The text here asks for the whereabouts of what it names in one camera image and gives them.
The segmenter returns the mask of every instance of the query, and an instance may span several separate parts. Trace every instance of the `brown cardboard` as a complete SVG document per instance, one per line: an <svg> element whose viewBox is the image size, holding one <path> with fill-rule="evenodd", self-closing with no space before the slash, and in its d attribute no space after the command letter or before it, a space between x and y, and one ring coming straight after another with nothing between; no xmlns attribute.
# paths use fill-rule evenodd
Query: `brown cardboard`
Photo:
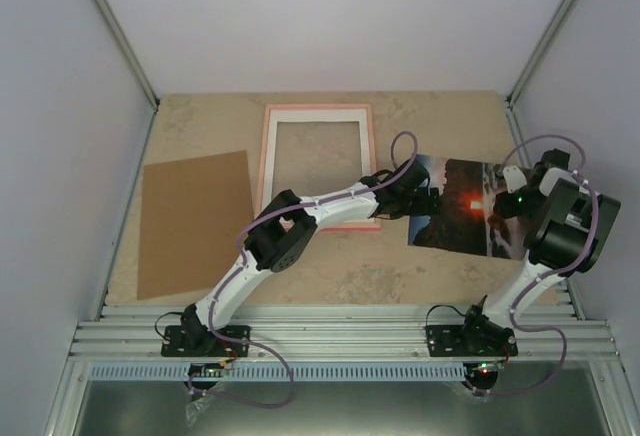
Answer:
<svg viewBox="0 0 640 436"><path fill-rule="evenodd" d="M138 299L214 287L252 219L246 151L146 165Z"/></svg>

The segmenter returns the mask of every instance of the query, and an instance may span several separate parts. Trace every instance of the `wooden table surface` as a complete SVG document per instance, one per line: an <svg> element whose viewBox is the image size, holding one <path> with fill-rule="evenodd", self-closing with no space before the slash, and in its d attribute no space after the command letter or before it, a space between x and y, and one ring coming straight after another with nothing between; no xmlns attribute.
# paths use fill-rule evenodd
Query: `wooden table surface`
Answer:
<svg viewBox="0 0 640 436"><path fill-rule="evenodd" d="M513 147L503 102L493 92L366 92L170 95L162 99L145 164L246 149L255 196L267 104L369 103L378 169L402 130L423 154L502 160ZM404 160L411 142L397 151ZM136 297L141 179L111 276L107 304L186 305L209 290L139 301ZM519 261L410 247L409 219L384 221L379 232L321 232L290 269L268 278L247 304L425 304L477 302ZM553 302L553 294L542 298Z"/></svg>

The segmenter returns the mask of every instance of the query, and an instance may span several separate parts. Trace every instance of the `gray wall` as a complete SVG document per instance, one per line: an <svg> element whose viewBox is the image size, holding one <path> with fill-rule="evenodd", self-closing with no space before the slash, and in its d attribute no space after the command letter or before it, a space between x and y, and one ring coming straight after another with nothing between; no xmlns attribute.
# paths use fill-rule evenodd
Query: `gray wall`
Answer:
<svg viewBox="0 0 640 436"><path fill-rule="evenodd" d="M109 0L159 94L498 90L560 0Z"/></svg>
<svg viewBox="0 0 640 436"><path fill-rule="evenodd" d="M0 434L35 435L151 111L90 0L0 0L0 21Z"/></svg>
<svg viewBox="0 0 640 436"><path fill-rule="evenodd" d="M580 0L519 109L526 135L582 142L585 175L622 201L601 260L575 277L589 316L611 322L640 400L640 0Z"/></svg>

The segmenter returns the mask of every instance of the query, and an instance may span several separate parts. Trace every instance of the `black cable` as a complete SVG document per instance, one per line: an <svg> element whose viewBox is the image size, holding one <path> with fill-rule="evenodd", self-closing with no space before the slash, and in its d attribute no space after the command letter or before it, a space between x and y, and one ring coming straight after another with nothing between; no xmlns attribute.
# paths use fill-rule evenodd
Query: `black cable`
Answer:
<svg viewBox="0 0 640 436"><path fill-rule="evenodd" d="M174 315L176 315L176 316L182 316L182 313L179 313L178 311L168 311L168 312L166 312L166 313L164 313L164 314L162 314L162 315L158 316L158 319L156 319L156 322L155 322L155 323L153 323L153 329L155 330L156 334L157 334L158 336L160 336L162 339L164 339L165 341L167 341L167 342L169 342L169 340L167 339L167 337L166 337L164 334L162 334L162 333L160 332L160 330L158 330L158 323L160 322L160 320L161 320L162 318L164 318L165 316L169 316L170 314L174 314Z"/></svg>
<svg viewBox="0 0 640 436"><path fill-rule="evenodd" d="M438 308L453 309L456 313L458 313L460 316L462 316L464 318L464 314L462 314L455 306L451 306L450 304L436 304L435 306L431 306L429 311L427 311L427 316L424 318L424 325L425 326L427 326L429 324L429 315L431 314L431 311L433 311L434 309L438 309Z"/></svg>

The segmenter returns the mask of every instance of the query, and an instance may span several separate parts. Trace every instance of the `purple cable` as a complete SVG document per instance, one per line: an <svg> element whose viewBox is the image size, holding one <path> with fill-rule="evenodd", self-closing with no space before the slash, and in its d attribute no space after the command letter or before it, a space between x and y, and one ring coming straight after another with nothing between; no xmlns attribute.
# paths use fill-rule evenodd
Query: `purple cable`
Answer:
<svg viewBox="0 0 640 436"><path fill-rule="evenodd" d="M411 139L413 140L413 151L411 153L411 157L409 158L408 162L405 164L405 166L398 172L398 174L396 174L395 176L393 176L392 178L389 178L387 181L384 181L383 183L380 183L376 186L373 186L371 188L363 188L360 189L358 191L355 191L353 194L351 192L348 193L340 193L340 194L336 194L333 196L329 196L326 197L324 199L321 199L318 201L317 204L321 205L321 204L327 204L333 201L338 201L340 199L345 199L345 198L351 198L353 196L359 196L361 194L365 194L365 193L370 193L373 191L378 191L382 188L386 188L387 186L389 186L390 184L395 183L398 179L400 179L402 176L404 176L404 174L409 170L409 168L411 167L411 165L414 163L414 161L416 160L416 157L418 155L418 138L416 138L415 134L413 134L410 131L401 131L400 133L396 134L395 138L393 138L393 141L391 141L391 163L393 164L394 168L398 168L398 164L396 162L396 158L395 158L395 147L396 147L396 143L398 142L398 139L400 139L402 136L410 136ZM207 313L207 319L208 319L208 323L209 323L209 331L211 331L211 333L218 339L221 339L223 341L227 341L229 343L238 343L238 344L242 344L242 345L250 345L250 346L255 346L257 348L263 349L269 353L271 353L273 356L276 357L276 359L278 359L278 361L280 361L280 363L282 363L282 366L284 366L286 372L287 372L287 377L289 378L289 392L287 394L287 397L285 399L283 399L282 401L279 401L277 403L262 403L260 401L254 401L252 399L248 399L248 398L244 398L242 396L236 396L235 394L230 394L230 393L226 393L224 391L206 391L206 390L202 390L202 389L198 389L198 388L194 388L193 387L193 378L195 377L195 375L192 375L189 380L187 381L187 386L189 388L189 391L194 392L194 393L200 393L200 394L213 394L213 395L217 395L217 396L222 396L223 398L227 398L230 399L232 401L236 401L238 403L244 403L247 404L249 406L253 406L256 408L263 408L263 409L277 409L277 408L282 408L283 406L286 406L287 404L289 404L292 400L293 400L293 396L294 396L294 379L293 379L293 371L291 370L291 367L289 366L289 364L285 361L285 359L280 355L280 353L278 353L276 350L270 348L269 346L262 344L262 343L256 343L254 341L246 341L246 340L242 340L242 339L237 339L237 338L230 338L228 336L225 336L223 334L220 334L218 331L216 331L213 328L213 314L214 314L214 307L215 307L215 303L218 300L218 296L220 296L220 293L224 290L224 288L238 275L240 274L240 272L244 269L244 267L247 264L247 255L244 251L244 247L243 247L243 242L244 242L244 237L249 233L249 231L251 231L253 228L255 228L256 226L269 221L270 219L273 219L275 217L280 217L283 214L289 213L291 211L296 211L298 209L304 209L304 208L309 208L309 207L313 207L316 206L315 202L308 202L308 203L301 203L301 204L296 204L294 206L289 206L286 208L282 208L282 209L278 209L276 211L273 211L269 214L266 214L264 216L259 217L258 219L256 219L255 221L253 221L251 224L249 224L249 226L247 226L245 229L243 229L240 234L238 235L238 237L236 238L236 247L238 248L238 250L240 251L240 255L242 256L242 266L238 266L235 271L233 271L228 278L226 278L222 284L220 285L220 287L218 288L218 290L214 293L213 295L213 300L211 302L211 305L209 306L209 311Z"/></svg>
<svg viewBox="0 0 640 436"><path fill-rule="evenodd" d="M582 147L570 138L566 138L564 136L555 135L555 134L550 134L550 135L545 134L545 135L536 136L534 138L526 140L522 144L516 146L516 148L513 151L511 151L511 153L509 153L509 155L505 158L505 162L507 159L511 157L513 153L515 153L515 151L518 148L523 147L524 145L530 143L531 141L536 141L538 139L543 139L543 138L558 138L558 139L563 139L565 141L571 142L571 144L573 144L578 149L578 151L580 152L580 155L582 156L582 161L578 165L578 168L582 168L584 166L584 162L586 161L586 158L585 158L585 153ZM554 269L554 270L550 270L545 273L542 273L540 275L540 282L547 279L549 276L568 273L570 271L573 271L591 253L591 248L593 246L593 242L596 237L596 230L598 228L598 218L600 215L600 208L598 207L598 196L596 192L593 190L593 188L591 188L591 186L588 184L587 180L585 180L581 175L579 175L577 171L578 169L574 170L574 172L572 173L573 179L576 181L576 183L579 186L584 186L589 191L589 196L591 197L591 207L592 207L591 224L589 225L589 232L587 233L587 239L585 240L582 251L580 251L580 254L576 257L576 259L571 264L565 266L564 268ZM549 376L547 376L545 379L543 379L539 383L536 383L533 386L530 386L528 388L522 388L522 389L497 390L497 391L483 390L483 389L474 388L473 385L470 383L470 381L467 379L465 384L473 392L478 394L485 394L485 395L495 394L497 396L518 396L518 395L526 394L530 391L534 391L536 389L540 389L549 385L553 380L555 380L558 377L558 375L560 374L560 371L562 371L565 360L567 359L567 350L568 350L567 336L564 334L564 332L557 326L540 326L536 328L527 328L518 324L518 322L515 319L515 310L518 304L520 304L520 302L524 299L524 297L527 294L529 294L529 292L533 288L535 288L538 284L539 284L539 281L533 281L526 288L524 288L522 292L520 292L520 294L516 297L516 299L513 301L513 303L510 306L511 313L509 315L509 319L511 320L511 324L513 325L513 327L519 331L522 331L523 333L541 333L544 331L554 331L558 333L560 335L560 338L562 339L562 353L560 355L560 360L558 361L557 366Z"/></svg>

